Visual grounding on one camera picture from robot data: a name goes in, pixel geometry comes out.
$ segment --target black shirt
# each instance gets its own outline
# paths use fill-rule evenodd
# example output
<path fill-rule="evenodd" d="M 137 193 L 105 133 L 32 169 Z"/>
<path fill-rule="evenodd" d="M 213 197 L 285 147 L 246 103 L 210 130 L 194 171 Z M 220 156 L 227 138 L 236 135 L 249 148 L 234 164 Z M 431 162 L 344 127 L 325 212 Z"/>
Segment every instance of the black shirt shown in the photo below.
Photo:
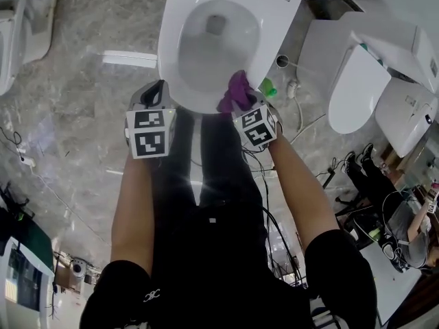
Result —
<path fill-rule="evenodd" d="M 372 272 L 343 231 L 325 232 L 307 248 L 304 290 L 276 279 L 254 252 L 255 228 L 246 227 L 244 212 L 232 220 L 221 213 L 204 211 L 183 225 L 166 252 L 167 268 L 157 276 L 153 270 L 152 279 L 129 261 L 105 267 L 81 329 L 312 328 L 310 295 L 320 295 L 349 328 L 375 327 Z"/>

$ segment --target purple cloth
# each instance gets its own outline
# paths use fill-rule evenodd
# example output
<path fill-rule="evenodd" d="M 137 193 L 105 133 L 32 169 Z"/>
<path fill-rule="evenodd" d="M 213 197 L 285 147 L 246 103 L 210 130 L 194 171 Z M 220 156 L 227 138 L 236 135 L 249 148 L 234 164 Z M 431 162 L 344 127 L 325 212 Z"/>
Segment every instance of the purple cloth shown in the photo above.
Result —
<path fill-rule="evenodd" d="M 253 97 L 247 95 L 251 90 L 253 89 L 248 83 L 246 72 L 243 70 L 236 72 L 228 82 L 228 90 L 224 94 L 224 98 L 219 102 L 217 111 L 232 113 L 232 100 L 235 100 L 241 110 L 249 111 L 254 105 Z"/>

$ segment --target desk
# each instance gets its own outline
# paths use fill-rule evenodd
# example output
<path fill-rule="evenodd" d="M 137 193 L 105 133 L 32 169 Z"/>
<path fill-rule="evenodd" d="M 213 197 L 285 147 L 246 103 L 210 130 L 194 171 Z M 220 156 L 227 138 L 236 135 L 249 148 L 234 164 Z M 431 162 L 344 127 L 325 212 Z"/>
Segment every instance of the desk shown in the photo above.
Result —
<path fill-rule="evenodd" d="M 410 268 L 405 273 L 399 273 L 377 243 L 365 247 L 360 252 L 369 262 L 375 278 L 378 314 L 381 324 L 384 325 L 418 282 L 420 270 Z"/>

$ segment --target toilet seat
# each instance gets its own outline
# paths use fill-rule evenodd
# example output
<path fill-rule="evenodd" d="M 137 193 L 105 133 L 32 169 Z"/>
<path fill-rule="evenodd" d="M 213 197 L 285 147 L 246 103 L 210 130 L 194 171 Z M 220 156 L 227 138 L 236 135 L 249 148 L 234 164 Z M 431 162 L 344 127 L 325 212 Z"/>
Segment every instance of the toilet seat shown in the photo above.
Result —
<path fill-rule="evenodd" d="M 10 81 L 10 44 L 14 29 L 12 17 L 12 11 L 0 11 L 0 94 L 6 93 L 12 85 Z"/>
<path fill-rule="evenodd" d="M 228 80 L 221 90 L 212 93 L 194 90 L 180 74 L 178 57 L 188 17 L 203 3 L 213 1 L 236 3 L 256 18 L 259 41 L 246 71 L 251 87 L 257 88 L 267 75 L 301 0 L 167 0 L 158 42 L 158 71 L 168 82 L 174 101 L 201 113 L 217 113 L 216 107 L 227 91 Z M 231 69 L 230 76 L 238 70 Z"/>
<path fill-rule="evenodd" d="M 365 125 L 390 79 L 386 69 L 361 45 L 348 49 L 329 91 L 331 127 L 348 134 Z"/>

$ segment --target black pants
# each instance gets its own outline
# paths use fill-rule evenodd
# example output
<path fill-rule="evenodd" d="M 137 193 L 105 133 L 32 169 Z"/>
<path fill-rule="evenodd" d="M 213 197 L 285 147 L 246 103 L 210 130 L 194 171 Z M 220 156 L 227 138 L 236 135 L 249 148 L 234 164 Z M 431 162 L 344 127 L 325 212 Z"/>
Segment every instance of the black pants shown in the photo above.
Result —
<path fill-rule="evenodd" d="M 403 201 L 401 194 L 396 193 L 393 183 L 387 178 L 372 160 L 365 160 L 363 169 L 367 175 L 361 172 L 361 167 L 357 163 L 351 163 L 348 176 L 359 191 L 360 195 L 367 197 L 370 203 L 375 206 L 377 213 L 387 223 L 399 204 Z"/>
<path fill-rule="evenodd" d="M 152 168 L 155 241 L 154 268 L 168 257 L 167 242 L 183 220 L 206 206 L 250 201 L 262 204 L 262 196 L 248 164 L 242 157 L 241 139 L 230 114 L 204 115 L 201 129 L 203 185 L 200 206 L 196 206 L 190 182 L 194 120 L 182 108 L 177 110 L 174 139 L 169 155 Z M 260 209 L 255 223 L 262 224 Z"/>

